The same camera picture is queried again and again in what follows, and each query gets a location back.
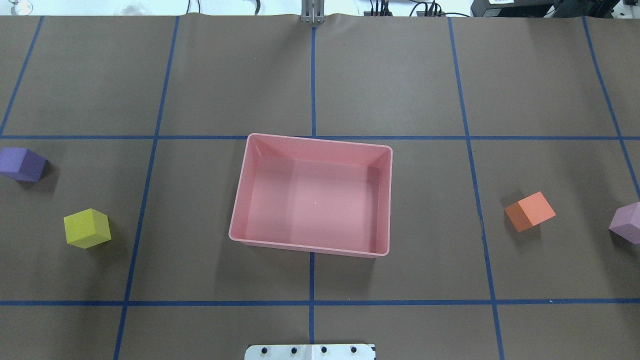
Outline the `orange foam block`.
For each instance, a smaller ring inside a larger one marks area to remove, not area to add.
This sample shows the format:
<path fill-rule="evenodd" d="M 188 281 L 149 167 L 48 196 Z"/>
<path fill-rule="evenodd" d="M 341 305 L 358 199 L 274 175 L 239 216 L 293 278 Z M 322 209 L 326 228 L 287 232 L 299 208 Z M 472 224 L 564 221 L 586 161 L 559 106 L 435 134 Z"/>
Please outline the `orange foam block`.
<path fill-rule="evenodd" d="M 512 203 L 504 211 L 518 232 L 533 228 L 556 216 L 555 210 L 541 191 Z"/>

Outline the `yellow foam block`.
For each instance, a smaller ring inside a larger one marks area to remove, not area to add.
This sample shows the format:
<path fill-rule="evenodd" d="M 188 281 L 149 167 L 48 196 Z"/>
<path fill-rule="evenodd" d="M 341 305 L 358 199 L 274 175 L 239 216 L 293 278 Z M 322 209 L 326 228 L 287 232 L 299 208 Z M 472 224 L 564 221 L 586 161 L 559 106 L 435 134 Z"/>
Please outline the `yellow foam block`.
<path fill-rule="evenodd" d="M 88 249 L 112 239 L 109 218 L 89 208 L 63 218 L 66 243 Z"/>

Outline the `purple foam block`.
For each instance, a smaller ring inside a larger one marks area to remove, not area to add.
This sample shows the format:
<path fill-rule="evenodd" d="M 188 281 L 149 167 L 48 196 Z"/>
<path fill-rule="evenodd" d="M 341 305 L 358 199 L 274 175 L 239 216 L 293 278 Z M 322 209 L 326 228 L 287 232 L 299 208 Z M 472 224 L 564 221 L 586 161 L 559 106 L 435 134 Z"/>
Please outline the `purple foam block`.
<path fill-rule="evenodd" d="M 5 146 L 0 151 L 0 173 L 16 182 L 39 182 L 46 158 L 22 147 Z"/>

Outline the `pink foam block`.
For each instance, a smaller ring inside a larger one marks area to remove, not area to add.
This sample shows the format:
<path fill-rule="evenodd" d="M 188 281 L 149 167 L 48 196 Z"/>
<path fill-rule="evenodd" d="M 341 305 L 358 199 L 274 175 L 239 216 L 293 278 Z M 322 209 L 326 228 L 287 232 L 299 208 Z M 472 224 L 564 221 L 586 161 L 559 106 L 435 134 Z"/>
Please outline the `pink foam block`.
<path fill-rule="evenodd" d="M 640 243 L 640 203 L 635 202 L 615 210 L 608 230 L 631 244 Z"/>

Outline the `pink plastic bin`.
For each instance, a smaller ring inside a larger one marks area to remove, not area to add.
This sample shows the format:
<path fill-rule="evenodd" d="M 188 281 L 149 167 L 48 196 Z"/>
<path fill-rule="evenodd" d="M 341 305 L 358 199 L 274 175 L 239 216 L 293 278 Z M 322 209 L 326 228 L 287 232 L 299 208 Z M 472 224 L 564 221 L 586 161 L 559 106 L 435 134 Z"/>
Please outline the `pink plastic bin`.
<path fill-rule="evenodd" d="M 251 133 L 228 235 L 259 248 L 386 256 L 393 155 L 387 145 Z"/>

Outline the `white mounting plate with bolts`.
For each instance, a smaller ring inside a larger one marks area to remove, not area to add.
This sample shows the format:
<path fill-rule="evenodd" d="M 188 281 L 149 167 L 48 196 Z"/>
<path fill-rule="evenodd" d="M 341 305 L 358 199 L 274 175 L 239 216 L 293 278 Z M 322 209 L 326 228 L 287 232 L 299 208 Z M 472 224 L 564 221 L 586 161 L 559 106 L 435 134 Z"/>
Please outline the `white mounting plate with bolts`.
<path fill-rule="evenodd" d="M 245 360 L 375 360 L 374 344 L 256 344 L 247 347 Z"/>

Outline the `aluminium profile post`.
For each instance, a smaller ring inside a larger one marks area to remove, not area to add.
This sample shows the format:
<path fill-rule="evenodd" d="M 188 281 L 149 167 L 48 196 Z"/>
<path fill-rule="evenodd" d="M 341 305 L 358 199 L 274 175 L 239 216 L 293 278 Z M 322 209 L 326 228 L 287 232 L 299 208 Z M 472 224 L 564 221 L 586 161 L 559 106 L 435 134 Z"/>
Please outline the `aluminium profile post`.
<path fill-rule="evenodd" d="M 318 25 L 326 21 L 324 0 L 302 0 L 301 22 Z"/>

